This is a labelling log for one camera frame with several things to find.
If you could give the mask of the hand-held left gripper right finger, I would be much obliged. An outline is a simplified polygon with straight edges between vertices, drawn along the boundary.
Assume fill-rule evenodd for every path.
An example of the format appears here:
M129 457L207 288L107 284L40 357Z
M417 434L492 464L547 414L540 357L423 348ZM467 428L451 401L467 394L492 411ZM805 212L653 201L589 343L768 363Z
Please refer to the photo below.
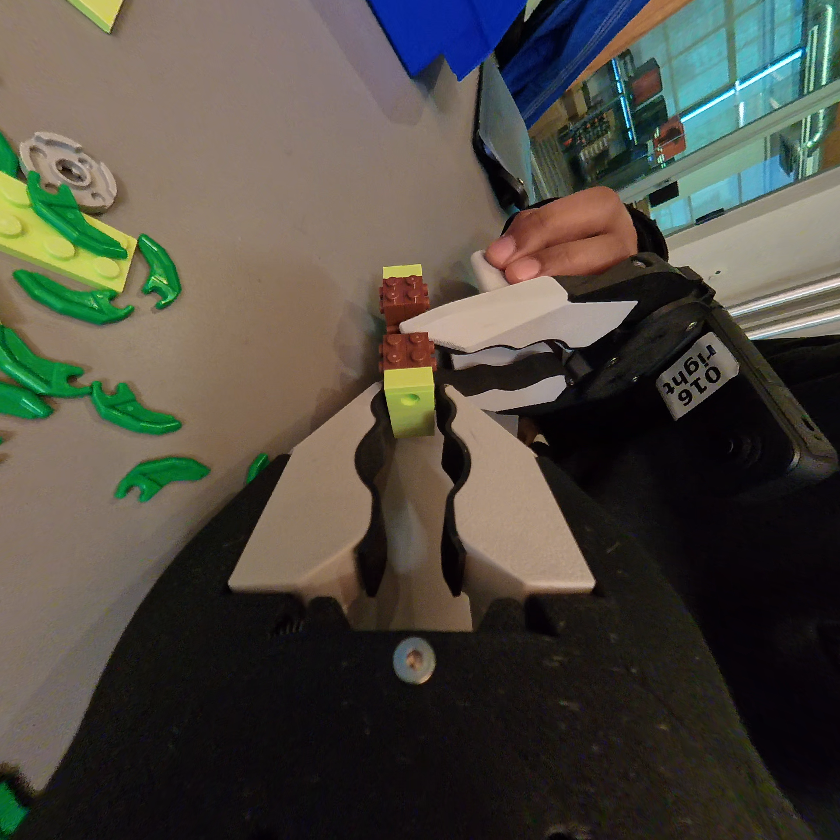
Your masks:
M441 559L453 595L588 593L595 579L534 453L452 385L438 387L452 480Z

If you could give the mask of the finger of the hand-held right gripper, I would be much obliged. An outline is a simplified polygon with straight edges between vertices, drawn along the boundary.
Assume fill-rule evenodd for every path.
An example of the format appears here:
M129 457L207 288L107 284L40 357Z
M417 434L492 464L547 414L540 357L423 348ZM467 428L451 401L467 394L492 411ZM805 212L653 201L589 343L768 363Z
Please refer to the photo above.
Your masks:
M442 351L440 357L435 383L452 385L474 406L494 413L551 404L567 385L562 358L551 348Z
M570 302L548 276L485 291L405 320L403 333L427 333L438 346L464 353L514 349L558 340L584 348L619 327L637 301Z

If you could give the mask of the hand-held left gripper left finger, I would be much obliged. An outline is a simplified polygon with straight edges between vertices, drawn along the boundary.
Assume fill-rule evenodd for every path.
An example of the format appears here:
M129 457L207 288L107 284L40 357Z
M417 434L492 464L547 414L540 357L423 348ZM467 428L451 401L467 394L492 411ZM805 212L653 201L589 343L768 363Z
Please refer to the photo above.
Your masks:
M394 437L374 384L295 447L228 584L236 592L374 596L386 564L376 485Z

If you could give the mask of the brown brick assembly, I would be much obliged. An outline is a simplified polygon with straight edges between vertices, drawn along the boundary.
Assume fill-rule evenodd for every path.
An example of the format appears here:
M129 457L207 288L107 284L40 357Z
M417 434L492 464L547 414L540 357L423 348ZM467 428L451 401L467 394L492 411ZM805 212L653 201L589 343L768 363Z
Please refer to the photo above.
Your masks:
M380 345L380 371L431 366L437 369L434 343L426 332L403 332L402 324L429 308L423 277L390 278L380 287L380 312L385 335Z

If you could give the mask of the person's right hand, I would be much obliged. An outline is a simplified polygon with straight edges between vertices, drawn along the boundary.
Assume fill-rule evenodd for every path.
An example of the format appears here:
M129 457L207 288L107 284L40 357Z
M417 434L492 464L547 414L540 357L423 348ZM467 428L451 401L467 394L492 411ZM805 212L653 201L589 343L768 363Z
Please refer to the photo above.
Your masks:
M485 258L513 284L596 275L636 253L630 213L617 193L597 186L520 212Z

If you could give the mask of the black smartphone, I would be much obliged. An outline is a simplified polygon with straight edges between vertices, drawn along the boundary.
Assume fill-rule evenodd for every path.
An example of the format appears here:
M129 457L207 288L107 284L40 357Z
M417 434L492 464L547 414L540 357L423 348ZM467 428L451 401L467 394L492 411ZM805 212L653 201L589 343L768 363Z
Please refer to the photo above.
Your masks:
M534 201L530 138L493 56L479 68L472 144L501 207L528 207Z

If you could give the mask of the scattered green leaf pieces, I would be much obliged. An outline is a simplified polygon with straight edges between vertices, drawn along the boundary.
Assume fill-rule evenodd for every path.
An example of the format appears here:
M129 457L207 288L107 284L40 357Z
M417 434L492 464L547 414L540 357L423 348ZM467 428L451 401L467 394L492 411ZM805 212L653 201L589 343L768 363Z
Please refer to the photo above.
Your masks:
M106 155L108 223L140 243L129 294L30 268L2 282L3 357L47 417L2 422L2 775L42 793L138 604L242 486L269 425L257 370L277 344L281 272L257 186L212 182L209 152Z

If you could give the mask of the blue cloth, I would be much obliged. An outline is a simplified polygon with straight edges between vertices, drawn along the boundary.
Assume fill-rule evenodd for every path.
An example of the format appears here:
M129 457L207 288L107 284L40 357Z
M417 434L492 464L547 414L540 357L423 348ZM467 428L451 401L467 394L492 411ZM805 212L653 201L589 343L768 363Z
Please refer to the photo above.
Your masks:
M653 27L660 2L546 1L515 18L496 47L500 73L530 129L590 66L600 67L623 46L614 38L634 19Z

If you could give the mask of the blue plastic bin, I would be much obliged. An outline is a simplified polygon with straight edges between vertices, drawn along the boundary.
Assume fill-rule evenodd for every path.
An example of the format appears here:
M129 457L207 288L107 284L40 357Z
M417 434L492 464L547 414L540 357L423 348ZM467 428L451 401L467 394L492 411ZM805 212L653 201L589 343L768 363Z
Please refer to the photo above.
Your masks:
M442 56L459 80L477 68L525 1L370 1L405 69L415 76Z

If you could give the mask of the grey round plate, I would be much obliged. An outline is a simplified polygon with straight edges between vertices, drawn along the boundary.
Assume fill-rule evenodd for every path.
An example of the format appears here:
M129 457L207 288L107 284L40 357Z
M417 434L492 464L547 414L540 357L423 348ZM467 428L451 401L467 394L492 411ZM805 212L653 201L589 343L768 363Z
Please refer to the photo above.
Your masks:
M59 186L68 186L87 213L105 213L115 201L118 188L110 169L63 135L36 132L20 143L18 158L24 172L40 174L46 190L56 192Z

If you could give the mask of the wooden post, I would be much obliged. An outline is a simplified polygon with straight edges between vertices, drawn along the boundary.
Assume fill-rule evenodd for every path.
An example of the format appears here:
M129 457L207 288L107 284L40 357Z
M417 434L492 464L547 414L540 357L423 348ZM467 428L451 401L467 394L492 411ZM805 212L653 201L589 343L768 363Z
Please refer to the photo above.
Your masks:
M528 108L529 136L542 140L563 125L557 102L687 5L687 1L582 2L567 23L541 34L547 49L541 92Z

